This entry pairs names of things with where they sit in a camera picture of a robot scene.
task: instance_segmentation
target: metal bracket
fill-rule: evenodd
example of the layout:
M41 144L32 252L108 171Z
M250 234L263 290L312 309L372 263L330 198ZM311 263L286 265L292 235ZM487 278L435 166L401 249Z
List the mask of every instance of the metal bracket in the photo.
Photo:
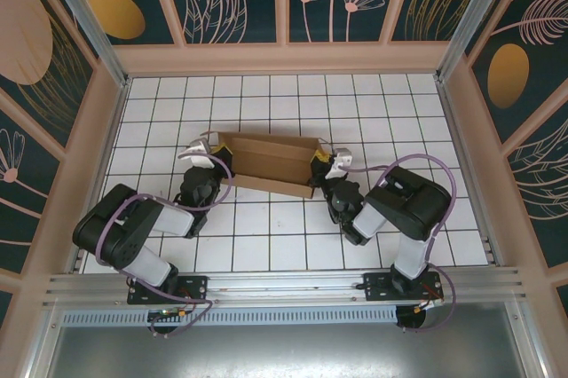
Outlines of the metal bracket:
M356 286L357 289L365 289L367 301L408 301L421 300L432 297L428 289L433 291L438 297L444 298L440 275L437 272L427 272L421 285L418 285L407 295L401 295L391 283L390 272L365 273L363 283Z
M204 300L207 297L207 276L179 276L178 287L175 296L185 297L189 294L191 298ZM175 304L172 300L164 298L134 281L130 284L126 303L129 305L149 305L149 304Z

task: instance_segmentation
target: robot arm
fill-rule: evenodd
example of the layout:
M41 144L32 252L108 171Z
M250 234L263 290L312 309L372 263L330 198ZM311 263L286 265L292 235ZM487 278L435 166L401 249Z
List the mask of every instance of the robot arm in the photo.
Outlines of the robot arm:
M332 220L354 245L365 245L387 221L401 231L391 278L399 293L408 293L428 270L430 235L450 206L450 194L441 185L395 167L382 185L376 185L363 198L359 184L347 181L346 173L341 177L323 177L333 168L341 168L337 166L341 161L338 157L332 156L328 163L314 159L312 185L322 189Z

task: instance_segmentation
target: leaf illustration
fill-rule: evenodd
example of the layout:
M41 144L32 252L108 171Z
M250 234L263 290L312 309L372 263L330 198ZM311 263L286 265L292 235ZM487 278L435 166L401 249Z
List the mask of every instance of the leaf illustration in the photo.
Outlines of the leaf illustration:
M525 43L552 45L568 28L568 0L535 0L518 24Z

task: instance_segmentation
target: vertical metal post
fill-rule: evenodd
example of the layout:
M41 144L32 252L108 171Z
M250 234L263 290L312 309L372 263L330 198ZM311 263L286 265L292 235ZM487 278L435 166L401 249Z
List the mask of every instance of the vertical metal post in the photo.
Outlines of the vertical metal post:
M65 0L77 21L83 28L84 33L89 37L95 51L105 63L110 75L119 85L125 84L125 72L118 56L114 53L113 46L108 41L107 36L100 28L97 19L93 15L87 0Z
M454 71L458 61L477 28L484 19L485 14L491 7L493 0L471 0L467 10L463 13L454 36L447 47L446 54L438 65L438 78L444 82Z

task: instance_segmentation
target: gray metal surface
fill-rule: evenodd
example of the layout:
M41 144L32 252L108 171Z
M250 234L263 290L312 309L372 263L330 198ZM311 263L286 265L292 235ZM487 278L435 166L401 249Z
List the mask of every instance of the gray metal surface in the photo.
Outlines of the gray metal surface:
M253 325L329 325L338 323L397 323L394 305L361 305L343 307L276 307L251 309L218 309L207 313L196 326L253 326ZM62 327L147 327L149 310L66 311ZM193 320L201 309L164 318L157 327L171 327Z
M444 309L439 315L446 314ZM502 304L468 304L427 334L392 324L64 328L52 378L514 378L525 376Z

